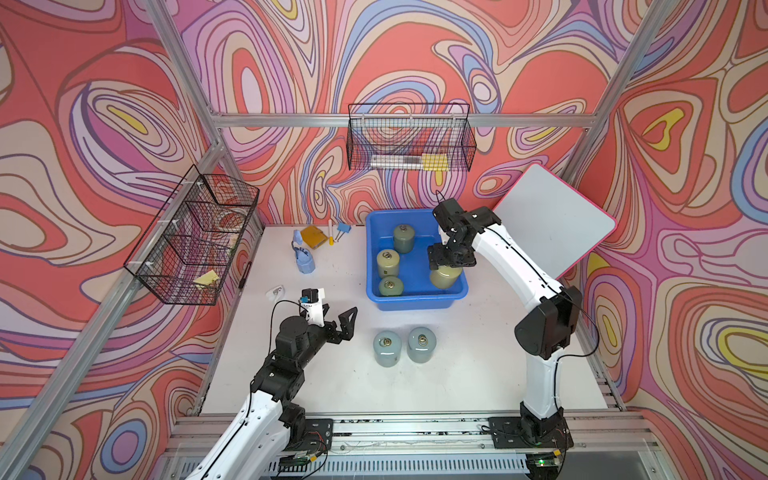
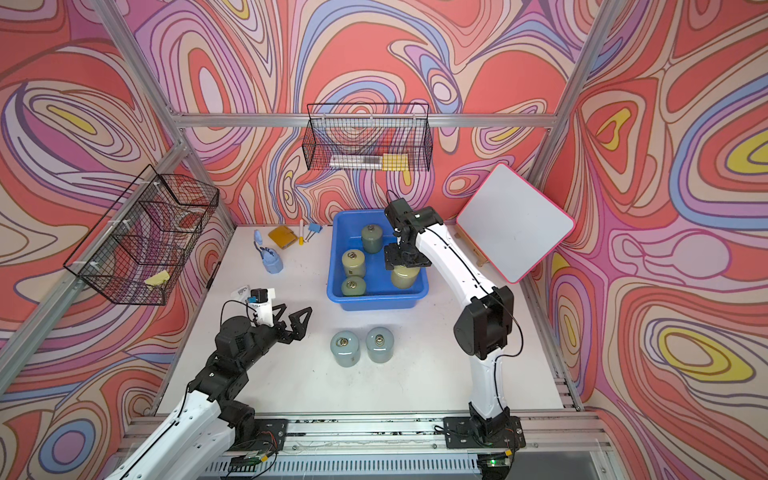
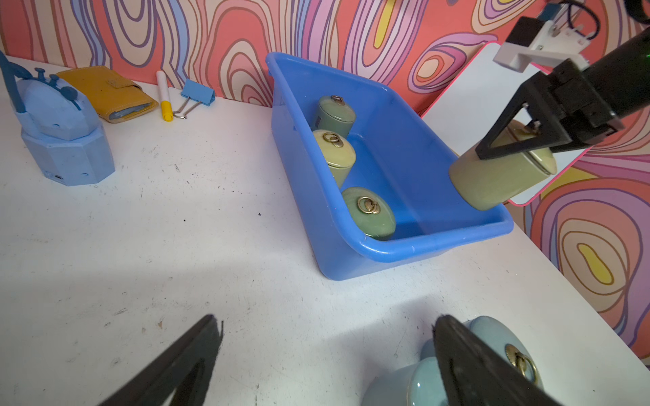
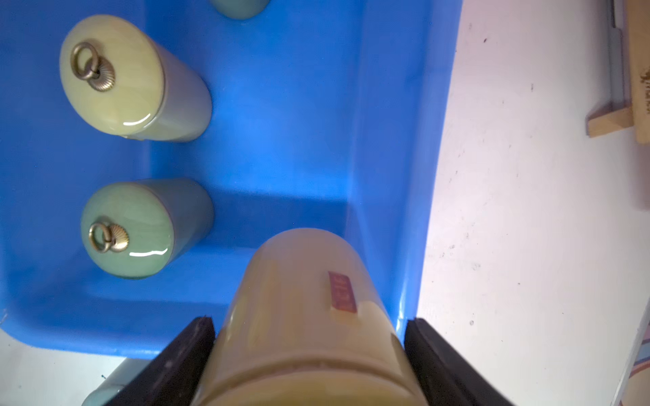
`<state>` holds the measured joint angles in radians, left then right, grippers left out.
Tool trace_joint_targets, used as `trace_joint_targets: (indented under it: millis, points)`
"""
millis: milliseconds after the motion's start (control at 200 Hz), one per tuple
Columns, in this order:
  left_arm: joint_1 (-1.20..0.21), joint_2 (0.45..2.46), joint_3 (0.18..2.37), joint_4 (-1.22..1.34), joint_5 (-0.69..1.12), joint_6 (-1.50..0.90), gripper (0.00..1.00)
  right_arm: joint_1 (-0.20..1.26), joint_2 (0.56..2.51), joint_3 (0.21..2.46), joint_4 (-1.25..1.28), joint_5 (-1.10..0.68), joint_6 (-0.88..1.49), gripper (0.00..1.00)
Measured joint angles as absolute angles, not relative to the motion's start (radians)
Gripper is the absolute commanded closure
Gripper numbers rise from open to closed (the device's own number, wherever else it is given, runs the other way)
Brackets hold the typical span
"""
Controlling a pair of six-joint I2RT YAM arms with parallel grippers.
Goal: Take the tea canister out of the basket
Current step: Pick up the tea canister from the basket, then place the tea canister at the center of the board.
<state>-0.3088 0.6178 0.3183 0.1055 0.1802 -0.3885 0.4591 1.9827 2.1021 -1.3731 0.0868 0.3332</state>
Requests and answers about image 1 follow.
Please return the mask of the yellow-green tea canister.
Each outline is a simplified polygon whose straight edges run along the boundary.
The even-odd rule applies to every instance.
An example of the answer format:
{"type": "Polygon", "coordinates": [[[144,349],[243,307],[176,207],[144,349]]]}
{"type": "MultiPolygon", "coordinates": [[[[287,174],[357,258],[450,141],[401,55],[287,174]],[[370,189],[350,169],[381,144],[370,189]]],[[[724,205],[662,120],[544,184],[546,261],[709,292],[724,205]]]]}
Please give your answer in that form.
{"type": "Polygon", "coordinates": [[[429,280],[434,287],[446,290],[454,285],[462,273],[463,269],[461,267],[442,265],[430,271],[429,280]]]}

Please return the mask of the grey-blue tea canister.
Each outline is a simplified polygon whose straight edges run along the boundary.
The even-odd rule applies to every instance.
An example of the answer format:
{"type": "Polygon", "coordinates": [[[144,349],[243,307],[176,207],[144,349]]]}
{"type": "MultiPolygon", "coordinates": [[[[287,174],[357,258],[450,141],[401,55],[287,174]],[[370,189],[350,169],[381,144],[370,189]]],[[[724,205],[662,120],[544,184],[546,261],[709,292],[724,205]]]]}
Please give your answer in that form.
{"type": "Polygon", "coordinates": [[[407,354],[414,363],[424,364],[433,357],[436,346],[437,338],[432,330],[416,327],[409,334],[407,354]]]}
{"type": "Polygon", "coordinates": [[[402,340],[394,331],[381,331],[373,340],[373,350],[375,360],[380,366],[394,367],[401,358],[402,340]]]}

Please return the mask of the blue plastic basket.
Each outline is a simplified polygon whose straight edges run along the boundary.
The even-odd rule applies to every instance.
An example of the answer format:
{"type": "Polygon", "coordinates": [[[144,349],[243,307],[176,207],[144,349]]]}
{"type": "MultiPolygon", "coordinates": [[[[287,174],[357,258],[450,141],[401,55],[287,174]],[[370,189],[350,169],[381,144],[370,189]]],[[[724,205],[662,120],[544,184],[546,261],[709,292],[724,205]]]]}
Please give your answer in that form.
{"type": "Polygon", "coordinates": [[[454,301],[465,298],[469,285],[460,274],[447,289],[435,287],[429,278],[427,249],[441,241],[438,223],[430,209],[382,210],[370,213],[366,228],[366,294],[382,311],[445,309],[454,301]],[[415,240],[411,252],[400,257],[399,274],[404,291],[399,296],[383,296],[379,284],[377,256],[394,247],[394,231],[401,224],[414,228],[415,240]]]}

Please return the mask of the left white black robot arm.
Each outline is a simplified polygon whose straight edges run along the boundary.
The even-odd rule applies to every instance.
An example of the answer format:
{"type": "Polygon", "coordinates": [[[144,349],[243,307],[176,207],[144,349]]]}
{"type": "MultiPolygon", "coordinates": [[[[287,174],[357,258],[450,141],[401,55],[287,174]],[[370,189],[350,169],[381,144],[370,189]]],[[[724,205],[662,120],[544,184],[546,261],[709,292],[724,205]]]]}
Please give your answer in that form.
{"type": "Polygon", "coordinates": [[[306,313],[285,318],[238,414],[188,477],[258,479],[292,447],[304,454],[304,465],[327,455],[331,430],[313,427],[294,398],[305,382],[306,366],[320,349],[352,340],[357,315],[352,307],[336,321],[323,319],[319,325],[311,324],[306,313]]]}

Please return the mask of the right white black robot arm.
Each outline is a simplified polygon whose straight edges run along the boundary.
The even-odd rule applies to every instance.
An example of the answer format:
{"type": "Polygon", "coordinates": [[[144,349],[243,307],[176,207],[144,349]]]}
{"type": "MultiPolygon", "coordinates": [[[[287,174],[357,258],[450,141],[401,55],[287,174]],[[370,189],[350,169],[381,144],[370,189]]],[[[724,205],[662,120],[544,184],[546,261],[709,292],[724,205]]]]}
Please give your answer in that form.
{"type": "Polygon", "coordinates": [[[441,241],[428,247],[430,269],[469,268],[484,257],[518,295],[526,314],[514,336],[526,352],[526,390],[520,426],[531,444],[563,420],[558,405],[558,364],[575,332],[582,294],[547,274],[512,238],[489,208],[464,210],[455,199],[432,210],[441,241]]]}

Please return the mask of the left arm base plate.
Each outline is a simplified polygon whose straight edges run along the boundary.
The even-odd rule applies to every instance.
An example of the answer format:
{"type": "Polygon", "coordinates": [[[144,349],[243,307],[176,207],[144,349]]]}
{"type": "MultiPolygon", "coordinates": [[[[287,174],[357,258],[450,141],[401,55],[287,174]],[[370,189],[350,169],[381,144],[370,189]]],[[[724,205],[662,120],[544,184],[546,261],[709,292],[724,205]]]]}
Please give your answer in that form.
{"type": "Polygon", "coordinates": [[[331,418],[309,418],[292,425],[289,443],[285,451],[326,452],[332,446],[334,420],[331,418]]]}

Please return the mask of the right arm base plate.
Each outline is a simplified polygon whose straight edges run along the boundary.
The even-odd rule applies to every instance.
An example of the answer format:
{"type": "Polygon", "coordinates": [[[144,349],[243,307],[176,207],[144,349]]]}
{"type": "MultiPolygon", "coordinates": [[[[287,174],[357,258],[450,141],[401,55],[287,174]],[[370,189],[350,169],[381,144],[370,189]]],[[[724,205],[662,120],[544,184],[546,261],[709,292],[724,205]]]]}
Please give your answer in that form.
{"type": "Polygon", "coordinates": [[[486,432],[496,449],[568,450],[574,440],[562,415],[540,421],[536,417],[490,417],[486,432]]]}

